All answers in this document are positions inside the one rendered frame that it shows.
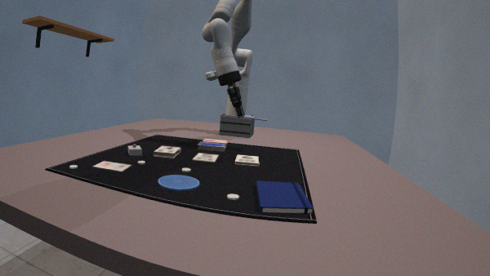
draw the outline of blue wall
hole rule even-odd
[[[0,146],[153,118],[219,122],[201,30],[217,1],[2,1]],[[114,38],[42,32],[45,16]],[[239,45],[254,52],[247,114],[258,127],[342,135],[388,162],[398,70],[397,2],[257,1]]]

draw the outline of shelf bracket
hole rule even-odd
[[[38,27],[38,35],[36,36],[36,48],[39,48],[41,46],[41,32],[44,29],[51,29],[51,28],[55,28],[55,26],[53,24],[49,24],[43,27]]]
[[[102,41],[102,38],[92,39],[92,40],[87,41],[87,54],[85,56],[90,55],[90,43],[92,43],[92,42],[101,42],[101,41]]]

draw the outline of blue circle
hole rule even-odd
[[[158,183],[163,188],[175,189],[179,191],[186,190],[186,189],[194,189],[199,186],[199,180],[190,176],[181,176],[181,175],[160,177],[160,179],[158,179]]]

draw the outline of tiled floor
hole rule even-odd
[[[2,276],[118,276],[0,220]]]

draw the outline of white card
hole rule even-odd
[[[259,157],[254,155],[241,155],[237,154],[237,158],[235,159],[235,163],[248,163],[252,165],[259,165]]]
[[[194,158],[192,158],[194,161],[203,161],[203,162],[216,162],[218,159],[219,154],[203,154],[203,153],[198,153]]]
[[[122,163],[116,163],[116,162],[109,162],[109,161],[102,161],[94,167],[98,167],[101,169],[106,169],[106,170],[111,170],[111,171],[124,171],[127,168],[129,168],[131,165],[128,164],[122,164]]]
[[[179,147],[171,147],[168,145],[163,145],[159,147],[158,149],[155,150],[155,153],[161,153],[161,154],[175,154],[177,151],[179,151]]]

